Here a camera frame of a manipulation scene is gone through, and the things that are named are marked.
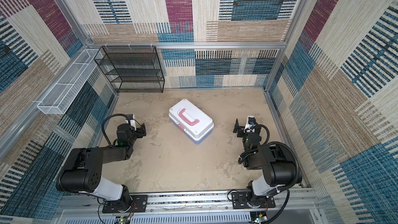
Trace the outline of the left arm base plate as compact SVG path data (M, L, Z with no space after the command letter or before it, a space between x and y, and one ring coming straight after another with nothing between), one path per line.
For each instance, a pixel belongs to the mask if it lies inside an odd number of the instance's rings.
M132 195L127 200L106 201L102 214L143 213L146 211L148 195Z

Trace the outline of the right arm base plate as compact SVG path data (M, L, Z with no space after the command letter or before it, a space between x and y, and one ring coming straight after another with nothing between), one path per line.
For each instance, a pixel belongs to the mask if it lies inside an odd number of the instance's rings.
M246 192L233 191L228 193L228 199L232 201L234 209L258 209L258 208L275 208L275 201L267 197L259 197L249 195Z

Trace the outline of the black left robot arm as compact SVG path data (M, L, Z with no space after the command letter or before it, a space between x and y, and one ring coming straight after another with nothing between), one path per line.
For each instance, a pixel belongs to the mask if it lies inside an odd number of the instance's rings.
M117 127L117 138L111 142L105 131L105 123L113 117L124 117L125 123ZM101 132L108 145L72 149L56 180L56 189L102 199L104 214L132 213L138 206L128 187L103 177L102 168L107 163L129 160L136 140L147 135L146 126L140 124L133 114L113 114L103 120Z

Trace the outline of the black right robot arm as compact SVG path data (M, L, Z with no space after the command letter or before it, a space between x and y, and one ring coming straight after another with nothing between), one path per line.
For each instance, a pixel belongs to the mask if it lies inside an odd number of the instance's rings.
M236 120L233 133L242 139L244 148L238 156L238 164L247 170L262 172L246 187L247 207L264 207L274 196L301 182L296 154L284 143L271 142L268 127L257 123L255 117L249 116L245 125Z

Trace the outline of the white and blue toolbox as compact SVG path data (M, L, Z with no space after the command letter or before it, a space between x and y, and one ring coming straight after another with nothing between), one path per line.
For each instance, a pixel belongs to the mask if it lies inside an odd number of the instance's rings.
M169 117L195 144L202 143L215 126L213 119L188 99L182 99L172 106Z

